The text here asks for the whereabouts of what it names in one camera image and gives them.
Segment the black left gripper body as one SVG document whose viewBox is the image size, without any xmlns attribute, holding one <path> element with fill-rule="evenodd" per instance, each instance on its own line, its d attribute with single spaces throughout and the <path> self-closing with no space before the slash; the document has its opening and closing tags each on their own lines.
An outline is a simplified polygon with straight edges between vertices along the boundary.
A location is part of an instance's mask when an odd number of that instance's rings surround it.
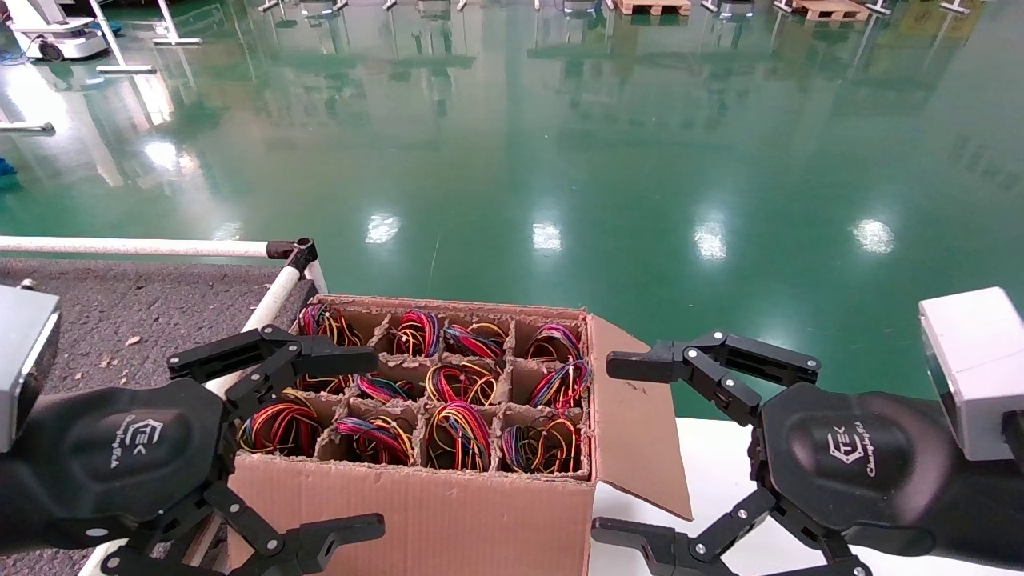
<svg viewBox="0 0 1024 576">
<path fill-rule="evenodd" d="M 16 550 L 169 541 L 226 477 L 226 405 L 202 384 L 40 398 L 16 440 Z"/>
</svg>

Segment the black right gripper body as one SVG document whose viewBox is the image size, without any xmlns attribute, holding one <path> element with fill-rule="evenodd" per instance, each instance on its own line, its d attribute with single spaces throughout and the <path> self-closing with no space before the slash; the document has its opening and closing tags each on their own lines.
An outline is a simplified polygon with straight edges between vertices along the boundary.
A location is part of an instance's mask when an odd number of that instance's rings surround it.
<svg viewBox="0 0 1024 576">
<path fill-rule="evenodd" d="M 886 554 L 928 554 L 926 518 L 959 460 L 936 401 L 797 384 L 758 416 L 757 478 L 775 517 L 813 542 L 829 534 Z"/>
</svg>

